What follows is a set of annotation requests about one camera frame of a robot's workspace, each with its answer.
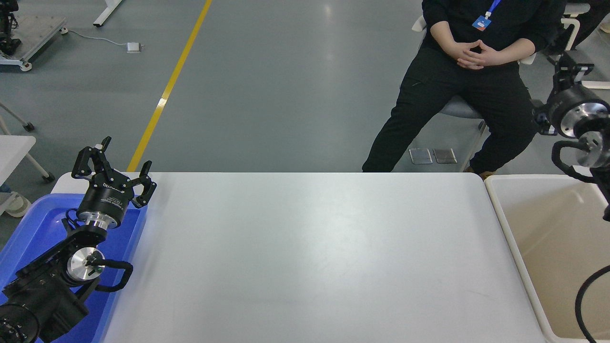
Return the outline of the person's left hand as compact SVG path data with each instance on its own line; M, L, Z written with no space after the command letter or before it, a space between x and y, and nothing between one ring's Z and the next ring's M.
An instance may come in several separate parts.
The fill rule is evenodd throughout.
M505 63L503 54L486 45L483 41L481 41L480 47L473 49L473 52L480 53L481 59L485 61L484 67L498 66Z

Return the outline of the person's right hand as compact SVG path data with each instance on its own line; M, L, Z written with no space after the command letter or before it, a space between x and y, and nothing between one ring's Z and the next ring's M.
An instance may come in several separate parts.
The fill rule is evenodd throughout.
M468 70L479 70L484 67L485 61L481 59L481 54L473 52L473 49L480 47L480 43L479 40L471 43L450 41L444 45L443 50L460 67Z

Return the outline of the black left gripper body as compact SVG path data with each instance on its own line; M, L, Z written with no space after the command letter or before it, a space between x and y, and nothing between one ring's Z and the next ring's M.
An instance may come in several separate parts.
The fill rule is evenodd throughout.
M79 220L84 222L92 213L102 213L112 219L111 223L122 223L132 198L132 192L122 186L127 182L124 175L115 175L110 181L103 175L94 175L78 207Z

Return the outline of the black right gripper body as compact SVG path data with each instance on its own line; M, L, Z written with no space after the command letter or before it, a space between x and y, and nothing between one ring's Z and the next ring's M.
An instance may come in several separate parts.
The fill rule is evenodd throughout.
M547 118L563 137L580 137L609 125L609 104L582 85L558 92L547 105Z

